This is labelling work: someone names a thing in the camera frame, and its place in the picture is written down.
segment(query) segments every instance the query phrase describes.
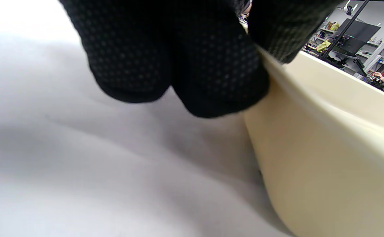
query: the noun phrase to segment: yellow shirt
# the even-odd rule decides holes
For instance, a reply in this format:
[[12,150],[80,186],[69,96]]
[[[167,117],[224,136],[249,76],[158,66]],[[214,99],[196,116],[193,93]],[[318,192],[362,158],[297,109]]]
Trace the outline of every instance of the yellow shirt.
[[318,45],[316,47],[316,51],[318,52],[323,52],[331,43],[328,42],[327,40],[325,40],[323,43],[321,43],[320,45]]

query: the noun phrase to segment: black pole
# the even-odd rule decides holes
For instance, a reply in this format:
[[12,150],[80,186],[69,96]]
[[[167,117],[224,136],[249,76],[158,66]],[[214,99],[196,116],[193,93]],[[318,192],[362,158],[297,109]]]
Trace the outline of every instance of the black pole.
[[362,4],[362,6],[360,6],[359,10],[354,14],[354,16],[350,19],[350,21],[348,22],[348,24],[344,27],[344,29],[341,31],[341,33],[338,35],[338,37],[336,37],[336,39],[334,39],[334,41],[332,42],[331,45],[329,45],[329,47],[327,47],[327,50],[324,51],[323,53],[321,53],[318,58],[319,59],[325,59],[328,54],[331,52],[331,50],[337,45],[337,43],[342,39],[342,37],[344,36],[345,32],[348,30],[348,28],[350,28],[351,24],[353,24],[353,22],[356,20],[357,16],[360,15],[360,13],[362,12],[363,8],[365,8],[365,6],[369,3],[370,0],[365,0],[365,2]]

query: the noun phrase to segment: white fabric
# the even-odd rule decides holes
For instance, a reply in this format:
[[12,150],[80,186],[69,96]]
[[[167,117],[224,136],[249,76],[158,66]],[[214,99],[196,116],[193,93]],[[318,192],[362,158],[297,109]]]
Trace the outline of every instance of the white fabric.
[[285,237],[241,116],[103,94],[57,0],[0,0],[0,237]]

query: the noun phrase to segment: gray cloth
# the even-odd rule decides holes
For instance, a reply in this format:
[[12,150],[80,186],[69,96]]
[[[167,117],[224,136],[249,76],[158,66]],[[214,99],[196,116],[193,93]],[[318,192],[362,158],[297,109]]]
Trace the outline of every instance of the gray cloth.
[[242,14],[251,3],[251,0],[228,0],[237,15]]

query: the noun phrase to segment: black glove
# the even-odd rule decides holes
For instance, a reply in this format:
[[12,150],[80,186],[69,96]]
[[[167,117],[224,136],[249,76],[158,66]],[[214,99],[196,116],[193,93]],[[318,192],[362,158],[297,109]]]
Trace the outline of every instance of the black glove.
[[246,0],[61,0],[109,96],[159,99],[171,85],[198,117],[244,110],[269,80],[255,43],[290,62],[341,1],[254,0],[249,35],[237,19]]

